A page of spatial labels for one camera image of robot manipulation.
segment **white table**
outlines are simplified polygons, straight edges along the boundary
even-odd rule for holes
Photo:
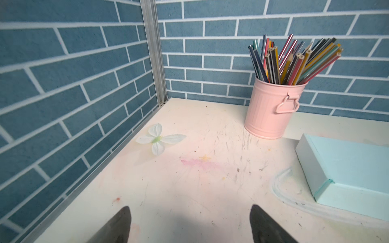
[[[243,127],[247,107],[170,99],[36,240],[86,242],[128,205],[129,242],[253,242],[262,207],[298,242],[389,242],[389,222],[316,204],[295,146],[308,133],[389,145],[389,122],[295,113],[283,138]],[[154,156],[135,139],[155,123],[184,134]]]

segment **white flower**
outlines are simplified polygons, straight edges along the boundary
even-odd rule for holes
[[[163,143],[175,144],[186,138],[182,134],[174,134],[162,137],[162,125],[157,123],[149,128],[149,134],[140,136],[136,139],[137,143],[152,143],[151,151],[155,155],[160,155],[165,150]]]

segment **blue brick wall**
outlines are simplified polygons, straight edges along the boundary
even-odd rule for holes
[[[305,88],[301,112],[389,121],[388,0],[157,0],[169,97],[249,105],[247,46],[336,37],[344,51]]]
[[[15,243],[157,100],[139,1],[20,0],[0,12],[0,242]]]

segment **bundle of pencils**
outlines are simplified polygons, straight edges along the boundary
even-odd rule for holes
[[[263,36],[261,54],[257,40],[249,46],[249,52],[257,78],[264,82],[282,85],[306,84],[317,74],[334,63],[343,49],[335,44],[335,38],[321,39],[315,45],[311,42],[301,53],[304,42],[297,45],[292,42],[291,34],[285,42],[280,54],[274,42]]]

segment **brick wall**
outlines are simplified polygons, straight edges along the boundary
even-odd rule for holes
[[[0,241],[20,242],[157,107],[140,3],[0,5]]]
[[[170,97],[248,105],[253,39],[336,37],[342,57],[306,86],[299,111],[389,121],[387,0],[157,0],[157,10]]]

